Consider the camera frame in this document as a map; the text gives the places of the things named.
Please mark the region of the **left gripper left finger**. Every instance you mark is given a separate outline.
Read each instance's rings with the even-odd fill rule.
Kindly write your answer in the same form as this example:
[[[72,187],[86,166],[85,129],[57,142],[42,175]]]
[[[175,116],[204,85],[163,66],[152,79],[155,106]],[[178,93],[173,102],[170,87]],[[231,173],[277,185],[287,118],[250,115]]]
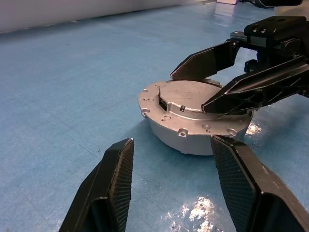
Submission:
[[[125,232],[131,200],[134,140],[111,145],[81,183],[59,232]]]

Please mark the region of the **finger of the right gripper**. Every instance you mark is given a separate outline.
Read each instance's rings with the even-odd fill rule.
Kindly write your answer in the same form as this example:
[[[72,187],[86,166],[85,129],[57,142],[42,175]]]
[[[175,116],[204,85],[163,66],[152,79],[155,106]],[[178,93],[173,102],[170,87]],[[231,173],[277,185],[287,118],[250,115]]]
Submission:
[[[210,114],[241,115],[294,94],[309,95],[309,60],[305,56],[238,76],[201,108]]]
[[[189,55],[170,74],[171,80],[202,81],[235,64],[241,42],[224,43]]]

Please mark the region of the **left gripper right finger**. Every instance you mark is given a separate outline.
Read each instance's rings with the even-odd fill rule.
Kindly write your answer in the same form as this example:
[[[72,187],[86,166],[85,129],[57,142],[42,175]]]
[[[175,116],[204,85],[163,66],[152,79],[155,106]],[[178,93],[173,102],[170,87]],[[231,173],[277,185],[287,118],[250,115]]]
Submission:
[[[309,232],[309,213],[248,145],[214,135],[211,147],[237,232]]]

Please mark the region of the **silver motor housing base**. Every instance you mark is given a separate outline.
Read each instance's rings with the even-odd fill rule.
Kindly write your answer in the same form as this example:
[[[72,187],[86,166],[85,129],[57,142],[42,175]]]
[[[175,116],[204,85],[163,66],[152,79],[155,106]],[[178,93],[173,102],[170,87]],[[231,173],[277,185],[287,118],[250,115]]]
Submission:
[[[193,120],[173,114],[158,118],[145,113],[153,134],[169,147],[183,154],[212,156],[211,137],[221,135],[243,140],[253,115]]]

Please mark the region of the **black equipment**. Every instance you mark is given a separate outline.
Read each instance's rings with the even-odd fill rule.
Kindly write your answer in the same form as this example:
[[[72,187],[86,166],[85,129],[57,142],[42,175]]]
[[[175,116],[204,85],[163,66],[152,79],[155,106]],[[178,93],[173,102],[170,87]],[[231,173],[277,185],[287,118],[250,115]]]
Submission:
[[[239,0],[240,2],[248,2],[260,8],[274,8],[283,6],[297,6],[303,0]]]

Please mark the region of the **blue table cover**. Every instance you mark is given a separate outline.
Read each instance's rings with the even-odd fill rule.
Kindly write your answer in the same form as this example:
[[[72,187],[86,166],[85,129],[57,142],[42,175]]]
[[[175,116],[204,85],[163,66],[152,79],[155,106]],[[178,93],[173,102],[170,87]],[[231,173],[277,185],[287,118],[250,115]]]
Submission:
[[[81,182],[126,138],[126,232],[235,232],[214,157],[162,143],[138,96],[189,54],[272,15],[207,1],[0,34],[0,232],[58,232]]]

